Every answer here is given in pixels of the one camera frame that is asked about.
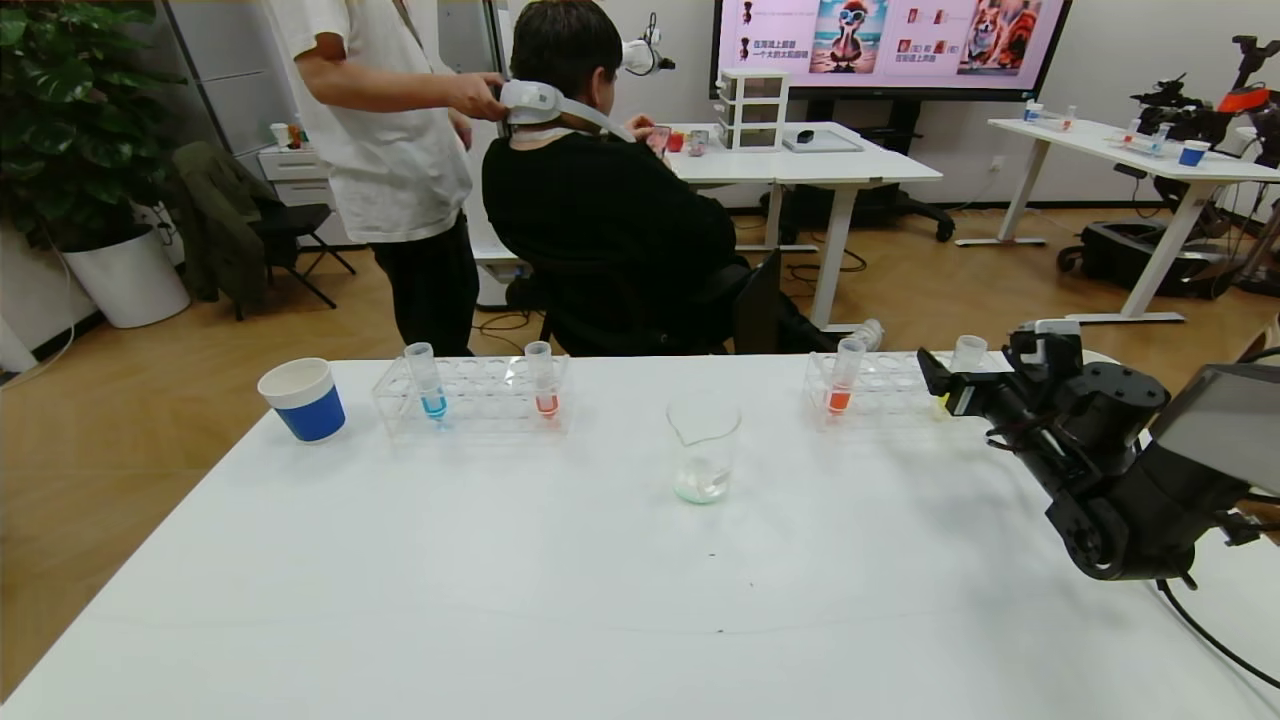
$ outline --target monitor screen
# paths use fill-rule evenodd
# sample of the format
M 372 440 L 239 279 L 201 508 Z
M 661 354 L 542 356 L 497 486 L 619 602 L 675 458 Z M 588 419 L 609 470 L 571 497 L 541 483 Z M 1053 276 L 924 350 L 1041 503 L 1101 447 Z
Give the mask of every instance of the monitor screen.
M 718 78 L 728 68 L 787 70 L 800 96 L 1032 97 L 1069 5 L 1070 0 L 717 0 L 712 72 Z

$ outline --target blue paper cup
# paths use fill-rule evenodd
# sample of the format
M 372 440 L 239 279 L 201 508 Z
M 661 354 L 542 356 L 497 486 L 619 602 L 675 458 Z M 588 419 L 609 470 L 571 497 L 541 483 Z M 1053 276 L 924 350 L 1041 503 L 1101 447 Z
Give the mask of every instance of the blue paper cup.
M 1201 142 L 1199 140 L 1188 140 L 1183 143 L 1183 155 L 1178 159 L 1179 165 L 1187 165 L 1188 168 L 1194 168 L 1199 165 L 1199 161 L 1204 159 L 1204 154 L 1208 152 L 1208 143 Z
M 285 363 L 257 382 L 257 392 L 302 442 L 321 442 L 347 423 L 329 363 L 305 357 Z

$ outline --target cartoon image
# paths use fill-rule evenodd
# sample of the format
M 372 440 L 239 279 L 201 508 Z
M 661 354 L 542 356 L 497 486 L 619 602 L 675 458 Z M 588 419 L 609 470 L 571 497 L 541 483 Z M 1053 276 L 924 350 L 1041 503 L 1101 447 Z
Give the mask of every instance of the cartoon image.
M 1042 0 L 978 0 L 959 74 L 1016 76 L 1042 5 Z
M 887 10 L 882 0 L 822 0 L 809 72 L 873 72 Z

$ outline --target potted plant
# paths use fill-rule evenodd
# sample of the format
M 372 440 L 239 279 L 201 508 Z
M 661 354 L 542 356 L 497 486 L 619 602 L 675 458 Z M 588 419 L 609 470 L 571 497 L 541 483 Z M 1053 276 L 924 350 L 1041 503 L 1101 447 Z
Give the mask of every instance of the potted plant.
M 134 3 L 0 3 L 0 213 L 33 245 L 61 252 L 108 320 L 137 327 L 191 300 L 155 229 L 170 147 L 148 91 L 180 78 L 138 68 Z

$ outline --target green jacket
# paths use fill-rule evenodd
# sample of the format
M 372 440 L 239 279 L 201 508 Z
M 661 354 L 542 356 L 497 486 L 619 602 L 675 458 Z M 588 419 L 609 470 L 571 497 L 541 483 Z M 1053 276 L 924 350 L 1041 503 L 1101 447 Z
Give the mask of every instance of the green jacket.
M 220 290 L 260 306 L 266 296 L 262 240 L 250 223 L 262 219 L 259 202 L 279 202 L 275 193 L 207 142 L 179 147 L 173 164 L 166 205 L 187 254 L 187 288 L 204 302 L 216 302 Z

